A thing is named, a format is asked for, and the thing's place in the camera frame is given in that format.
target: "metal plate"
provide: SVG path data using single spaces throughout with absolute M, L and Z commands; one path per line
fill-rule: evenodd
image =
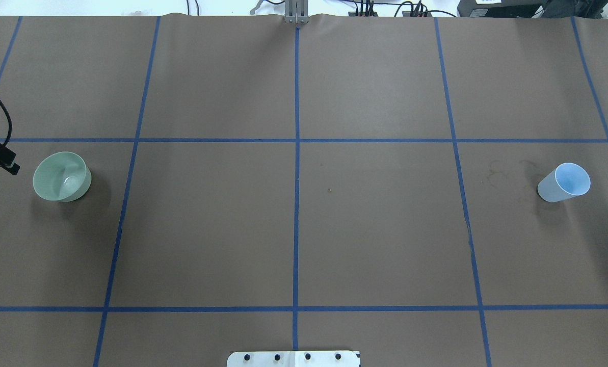
M 227 367 L 281 365 L 290 367 L 360 367 L 359 351 L 235 352 Z

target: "bowl rim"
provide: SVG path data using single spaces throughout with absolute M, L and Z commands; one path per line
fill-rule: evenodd
M 78 161 L 80 162 L 80 166 L 83 168 L 82 182 L 80 182 L 80 186 L 82 186 L 84 184 L 84 180 L 87 178 L 87 163 L 84 161 L 84 158 L 82 158 L 79 154 L 73 153 L 72 151 L 58 151 L 57 153 L 53 153 L 53 154 L 50 154 L 50 155 L 46 156 L 46 158 L 44 158 L 41 161 L 41 163 L 39 163 L 39 165 L 36 166 L 36 169 L 34 170 L 34 175 L 32 177 L 32 186 L 34 188 L 34 192 L 36 193 L 36 195 L 38 195 L 40 198 L 43 198 L 44 200 L 48 200 L 48 201 L 61 201 L 61 200 L 64 200 L 65 198 L 68 198 L 68 197 L 70 197 L 71 195 L 74 194 L 74 193 L 70 193 L 69 195 L 66 195 L 64 197 L 48 198 L 48 197 L 46 197 L 44 195 L 41 195 L 39 193 L 39 191 L 37 190 L 36 174 L 39 172 L 39 169 L 45 163 L 47 163 L 47 161 L 49 161 L 51 158 L 53 158 L 53 156 L 55 156 L 55 155 L 72 155 L 72 156 L 76 156 L 78 158 Z

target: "cup rim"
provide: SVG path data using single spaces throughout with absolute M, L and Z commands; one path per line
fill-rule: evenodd
M 57 153 L 53 153 L 50 154 L 48 156 L 46 156 L 46 158 L 44 160 L 41 161 L 41 163 L 39 163 L 38 166 L 36 166 L 36 169 L 34 170 L 34 175 L 32 176 L 32 186 L 34 188 L 34 192 L 36 193 L 36 195 L 38 195 L 40 198 L 43 198 L 44 200 L 49 200 L 49 201 L 61 201 L 64 200 L 65 198 L 70 197 L 71 195 L 73 195 L 74 193 L 71 193 L 69 195 L 65 195 L 62 197 L 53 197 L 53 198 L 48 198 L 44 195 L 41 195 L 39 193 L 39 191 L 37 190 L 37 182 L 36 182 L 36 174 L 39 172 L 39 169 L 45 164 L 47 163 L 48 160 L 50 160 L 51 158 L 53 158 L 53 156 L 55 155 L 72 155 L 72 156 L 76 156 L 78 158 L 78 162 L 80 163 L 80 166 L 83 168 L 84 170 L 84 174 L 82 176 L 82 181 L 80 182 L 80 186 L 82 186 L 84 184 L 84 180 L 87 178 L 87 163 L 84 161 L 84 158 L 82 158 L 79 154 L 77 153 L 73 153 L 72 151 L 58 151 Z
M 581 172 L 583 172 L 585 174 L 585 176 L 587 176 L 587 189 L 584 190 L 583 193 L 572 193 L 569 190 L 566 190 L 565 188 L 562 187 L 562 185 L 560 185 L 560 181 L 558 180 L 558 170 L 560 168 L 563 168 L 565 166 L 571 166 L 571 167 L 576 167 L 576 169 L 580 170 Z M 589 176 L 589 174 L 587 173 L 587 170 L 585 170 L 583 167 L 581 167 L 580 165 L 577 165 L 576 163 L 572 163 L 572 162 L 565 162 L 562 163 L 560 165 L 558 165 L 558 167 L 555 169 L 555 182 L 556 184 L 558 184 L 558 187 L 564 191 L 565 193 L 569 194 L 569 195 L 573 195 L 573 196 L 580 196 L 580 195 L 584 195 L 586 194 L 590 188 L 591 188 L 591 178 Z

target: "plastic cup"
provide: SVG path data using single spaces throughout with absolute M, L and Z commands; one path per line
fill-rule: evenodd
M 82 157 L 61 151 L 45 158 L 32 179 L 36 195 L 50 201 L 73 201 L 91 185 L 91 171 Z
M 537 186 L 539 196 L 548 202 L 584 195 L 590 189 L 587 171 L 575 163 L 562 163 Z

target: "black box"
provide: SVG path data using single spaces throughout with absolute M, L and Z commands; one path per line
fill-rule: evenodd
M 532 18 L 541 5 L 540 0 L 501 0 L 492 3 L 476 0 L 460 0 L 458 14 L 469 18 Z

